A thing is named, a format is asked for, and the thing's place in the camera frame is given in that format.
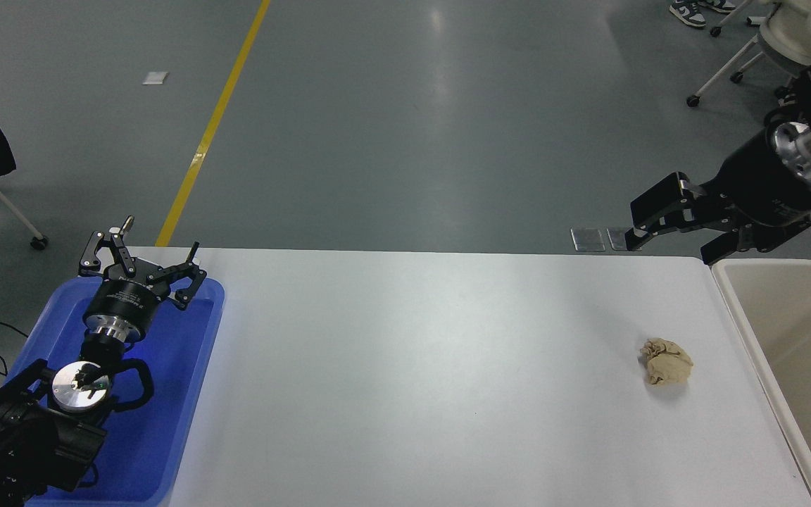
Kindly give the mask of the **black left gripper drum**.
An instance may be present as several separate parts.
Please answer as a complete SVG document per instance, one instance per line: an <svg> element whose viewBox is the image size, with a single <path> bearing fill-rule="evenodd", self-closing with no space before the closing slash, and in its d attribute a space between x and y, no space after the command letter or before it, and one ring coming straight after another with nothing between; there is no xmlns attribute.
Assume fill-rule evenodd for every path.
<svg viewBox="0 0 811 507"><path fill-rule="evenodd" d="M115 338L145 338L167 297L167 282L105 276L84 312L84 324L90 332Z"/></svg>

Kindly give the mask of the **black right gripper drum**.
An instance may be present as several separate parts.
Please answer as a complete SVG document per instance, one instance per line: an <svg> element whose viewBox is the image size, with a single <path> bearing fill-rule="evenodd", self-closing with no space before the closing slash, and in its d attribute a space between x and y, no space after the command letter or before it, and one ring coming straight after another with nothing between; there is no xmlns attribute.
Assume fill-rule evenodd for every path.
<svg viewBox="0 0 811 507"><path fill-rule="evenodd" d="M718 187L752 221L786 227L811 213L811 184L782 161L775 137L762 130L732 153Z"/></svg>

